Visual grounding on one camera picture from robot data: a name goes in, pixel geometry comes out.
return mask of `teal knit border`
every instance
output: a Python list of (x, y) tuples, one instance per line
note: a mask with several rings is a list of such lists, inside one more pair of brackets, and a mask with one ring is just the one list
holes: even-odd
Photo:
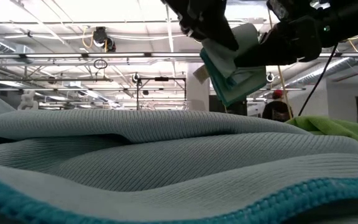
[(66, 212), (0, 182), (0, 213), (24, 223), (280, 223), (311, 208), (344, 199), (358, 199), (358, 178), (311, 179), (285, 187), (246, 208), (211, 218), (171, 222), (120, 222)]

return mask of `black cable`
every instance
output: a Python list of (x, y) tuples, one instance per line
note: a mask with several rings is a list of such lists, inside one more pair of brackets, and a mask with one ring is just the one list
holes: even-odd
[(311, 90), (311, 92), (310, 92), (309, 96), (307, 97), (306, 101), (303, 103), (302, 109), (301, 109), (301, 111), (299, 111), (298, 116), (301, 116), (301, 114), (302, 114), (302, 112), (303, 112), (303, 110), (304, 110), (306, 104), (308, 104), (308, 102), (309, 102), (310, 97), (312, 96), (312, 94), (313, 94), (314, 91), (316, 90), (316, 88), (317, 88), (318, 84), (320, 83), (321, 79), (323, 79), (323, 76), (324, 76), (324, 74), (326, 73), (326, 70), (327, 70), (327, 68), (328, 68), (328, 65), (329, 65), (329, 63), (331, 62), (331, 60), (332, 60), (333, 57), (334, 57), (334, 54), (335, 54), (335, 51), (336, 51), (336, 48), (337, 48), (337, 47), (338, 47), (338, 43), (334, 46), (333, 52), (332, 52), (331, 55), (329, 56), (328, 61), (327, 61), (327, 64), (326, 64), (326, 66), (324, 67), (323, 72), (321, 73), (320, 77), (318, 78), (316, 84), (314, 85), (313, 89)]

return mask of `light blue cloth held by gripper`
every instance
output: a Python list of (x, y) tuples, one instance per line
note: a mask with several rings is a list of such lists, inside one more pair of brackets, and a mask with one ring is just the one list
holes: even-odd
[(244, 100), (247, 95), (266, 85), (266, 67), (236, 67), (234, 59), (259, 44), (253, 24), (232, 29), (239, 50), (232, 51), (211, 39), (202, 41), (203, 59), (216, 94), (223, 104)]

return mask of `red hat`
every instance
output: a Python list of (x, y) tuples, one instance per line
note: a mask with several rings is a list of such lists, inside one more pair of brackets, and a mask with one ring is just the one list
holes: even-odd
[(273, 96), (276, 96), (276, 98), (281, 98), (283, 96), (283, 90), (274, 90)]

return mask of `green cloth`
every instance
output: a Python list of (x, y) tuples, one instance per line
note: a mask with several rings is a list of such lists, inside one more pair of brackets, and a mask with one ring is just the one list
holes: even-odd
[(323, 116), (300, 116), (287, 121), (315, 135), (346, 136), (358, 141), (358, 124)]

